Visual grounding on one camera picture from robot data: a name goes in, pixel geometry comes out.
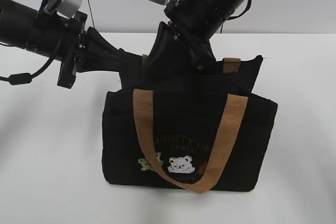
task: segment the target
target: black cylinder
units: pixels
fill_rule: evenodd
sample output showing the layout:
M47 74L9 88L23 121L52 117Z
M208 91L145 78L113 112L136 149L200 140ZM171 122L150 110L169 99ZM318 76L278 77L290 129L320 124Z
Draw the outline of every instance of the black cylinder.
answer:
M62 43L56 60L63 61L73 40L71 29L64 28L65 19L58 18L56 22L49 22L46 26L34 26L37 11L11 0L0 0L0 42L8 45L36 46L26 50L50 57L57 46L61 30L64 29Z
M165 13L177 27L183 26L200 39L210 39L244 0L179 0Z
M0 0L0 41L25 45L37 11L11 0Z

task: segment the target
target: white wall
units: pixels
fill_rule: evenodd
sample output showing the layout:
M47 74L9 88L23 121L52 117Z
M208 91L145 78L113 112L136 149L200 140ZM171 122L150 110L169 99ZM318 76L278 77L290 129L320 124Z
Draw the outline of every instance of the white wall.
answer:
M37 8L40 0L19 0ZM336 33L335 0L254 0L251 11L226 25L227 33ZM163 7L146 0L91 0L100 31L156 32ZM82 8L88 13L86 1Z
M148 53L155 34L104 34ZM192 192L111 186L101 171L101 117L116 73L56 86L59 63L31 85L0 82L1 224L335 224L336 35L216 35L215 55L266 57L254 92L279 103L256 189ZM0 74L45 58L0 47Z

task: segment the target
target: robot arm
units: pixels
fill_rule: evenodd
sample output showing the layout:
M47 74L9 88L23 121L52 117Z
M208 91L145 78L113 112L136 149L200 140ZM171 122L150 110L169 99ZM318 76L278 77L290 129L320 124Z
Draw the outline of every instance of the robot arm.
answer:
M114 48L90 27L78 9L82 0L43 0L39 11L13 0L0 0L0 41L48 57L36 73L0 80L30 83L53 60L61 61L58 85L71 88L77 72L116 71L134 78L156 78L189 62L206 71L215 62L209 39L244 0L150 0L166 5L168 25L161 23L155 45L142 57Z

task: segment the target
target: black cable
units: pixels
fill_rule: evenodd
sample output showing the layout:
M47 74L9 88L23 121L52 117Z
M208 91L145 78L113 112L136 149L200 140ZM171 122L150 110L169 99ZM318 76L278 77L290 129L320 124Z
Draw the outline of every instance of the black cable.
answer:
M47 62L39 69L37 70L35 73L32 74L32 78L36 78L38 77L40 74L42 74L44 71L46 71L46 69L51 65L51 63L55 60L58 50L61 46L62 40L63 40L63 34L64 34L64 29L62 29L61 34L59 36L58 42L57 42L57 46L54 49L54 52L52 53L52 55L50 56L50 58L47 60Z
M57 45L50 56L50 58L47 60L47 62L35 73L30 74L30 73L19 73L19 74L12 74L11 76L7 77L2 77L0 76L0 81L6 81L9 82L11 85L20 85L20 84L28 84L31 83L31 81L41 75L46 69L51 65L51 63L55 60L58 50L61 46L62 40L63 40L63 34L64 34L64 28L61 30L61 34L59 36Z
M90 14L91 14L92 24L93 24L93 27L96 28L96 26L94 25L94 24L95 24L95 21L93 20L93 14L92 14L92 9L91 9L90 0L88 0L88 3L89 3L89 9L90 9Z
M31 46L31 45L8 45L8 44L3 44L0 42L0 46L3 47L19 47L19 48L29 48L29 49L35 49L37 46Z
M251 9L251 6L252 6L252 0L248 0L245 10L238 16L230 17L228 20L233 20L233 19L242 17L245 13L247 13Z
M9 79L7 77L0 76L0 81L9 81Z

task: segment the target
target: bag logo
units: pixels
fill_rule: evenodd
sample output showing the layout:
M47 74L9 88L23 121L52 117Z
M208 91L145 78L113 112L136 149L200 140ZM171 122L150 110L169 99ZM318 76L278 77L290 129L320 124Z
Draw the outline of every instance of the bag logo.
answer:
M160 160L161 152L157 152L156 157L158 158L157 160L160 161L161 165L163 165L163 161ZM142 166L141 171L143 172L145 172L146 170L151 170L153 172L155 171L146 158L139 158L138 163Z
M169 158L168 171L170 173L190 174L195 171L191 161L193 159L190 156L185 157L171 157Z

